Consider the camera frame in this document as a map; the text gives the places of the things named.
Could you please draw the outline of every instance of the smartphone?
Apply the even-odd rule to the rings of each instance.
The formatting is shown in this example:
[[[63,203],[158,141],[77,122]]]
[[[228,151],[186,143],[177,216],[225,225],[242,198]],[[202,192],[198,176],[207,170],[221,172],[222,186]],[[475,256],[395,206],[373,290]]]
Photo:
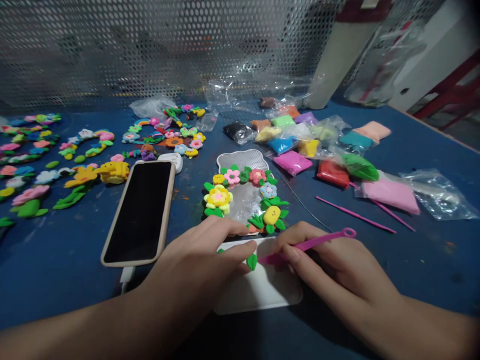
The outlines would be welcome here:
[[[139,266],[159,258],[165,247],[174,182],[171,161],[147,161],[131,168],[101,252],[104,266]]]

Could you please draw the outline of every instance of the red chair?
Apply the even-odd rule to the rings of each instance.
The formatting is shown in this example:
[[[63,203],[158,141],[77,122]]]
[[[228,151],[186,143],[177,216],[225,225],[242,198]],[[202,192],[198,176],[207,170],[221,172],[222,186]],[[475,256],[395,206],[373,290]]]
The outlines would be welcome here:
[[[445,80],[441,81],[428,94],[437,93],[437,97],[418,110],[414,117],[425,119],[451,105],[450,111],[454,110],[456,118],[446,125],[439,127],[443,131],[457,123],[472,111],[480,109],[480,76],[477,76],[467,85],[458,85],[469,72],[480,64],[480,50],[477,50],[464,63],[457,67]]]

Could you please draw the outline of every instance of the purple clay packet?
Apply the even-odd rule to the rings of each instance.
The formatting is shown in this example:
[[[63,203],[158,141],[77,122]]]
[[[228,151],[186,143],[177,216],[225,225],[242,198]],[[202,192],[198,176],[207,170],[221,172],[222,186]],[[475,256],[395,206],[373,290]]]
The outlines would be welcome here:
[[[295,151],[288,151],[280,156],[274,157],[273,161],[292,176],[296,176],[298,173],[313,165],[310,160]]]
[[[314,125],[319,122],[311,111],[305,112],[300,116],[297,116],[295,119],[293,119],[293,121],[295,121],[297,124],[311,122]]]

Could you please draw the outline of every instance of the phone screen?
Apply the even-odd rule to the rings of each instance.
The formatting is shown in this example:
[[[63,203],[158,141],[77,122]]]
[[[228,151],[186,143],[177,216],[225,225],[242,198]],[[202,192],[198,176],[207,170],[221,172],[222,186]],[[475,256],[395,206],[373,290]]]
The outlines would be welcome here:
[[[155,258],[172,166],[171,162],[152,161],[132,168],[105,263]]]

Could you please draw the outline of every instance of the white wall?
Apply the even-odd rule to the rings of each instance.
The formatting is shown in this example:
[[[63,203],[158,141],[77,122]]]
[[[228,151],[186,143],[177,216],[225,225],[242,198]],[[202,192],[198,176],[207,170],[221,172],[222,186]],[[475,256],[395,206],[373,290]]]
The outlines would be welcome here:
[[[478,26],[467,0],[446,0],[425,26],[427,48],[407,61],[389,104],[407,111],[468,59],[480,48]]]

